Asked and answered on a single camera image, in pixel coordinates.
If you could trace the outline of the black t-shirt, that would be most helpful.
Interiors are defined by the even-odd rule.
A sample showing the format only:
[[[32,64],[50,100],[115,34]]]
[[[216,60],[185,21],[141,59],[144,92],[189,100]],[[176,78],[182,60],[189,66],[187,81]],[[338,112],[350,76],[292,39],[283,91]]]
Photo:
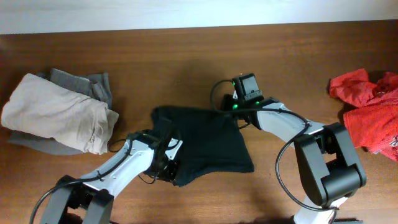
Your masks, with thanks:
[[[183,187],[211,172],[254,172],[244,138],[227,114],[212,110],[160,106],[151,113],[154,126],[167,119],[177,128],[175,138],[183,143],[174,161],[179,162],[172,184]]]

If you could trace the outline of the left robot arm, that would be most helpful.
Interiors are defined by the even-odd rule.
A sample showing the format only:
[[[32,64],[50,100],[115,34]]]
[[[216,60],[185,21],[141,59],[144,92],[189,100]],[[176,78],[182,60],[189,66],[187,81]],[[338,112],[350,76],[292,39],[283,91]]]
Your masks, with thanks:
[[[176,125],[165,118],[153,129],[128,134],[123,147],[103,165],[79,179],[66,175],[45,194],[50,200],[41,223],[65,222],[69,208],[86,211],[83,223],[110,223],[114,199],[139,174],[174,180],[182,143]]]

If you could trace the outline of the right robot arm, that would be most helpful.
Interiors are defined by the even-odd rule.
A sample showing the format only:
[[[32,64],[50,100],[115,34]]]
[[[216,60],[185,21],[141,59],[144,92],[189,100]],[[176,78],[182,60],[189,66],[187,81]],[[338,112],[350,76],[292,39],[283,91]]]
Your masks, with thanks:
[[[359,223],[339,219],[339,207],[367,182],[366,173],[348,130],[341,123],[325,125],[289,110],[279,100],[264,97],[253,73],[229,80],[232,95],[225,95],[220,113],[230,114],[257,129],[271,133],[285,144],[275,160],[275,174],[283,191],[300,210],[290,223]],[[280,175],[280,161],[292,147],[305,191],[304,201],[295,198]]]

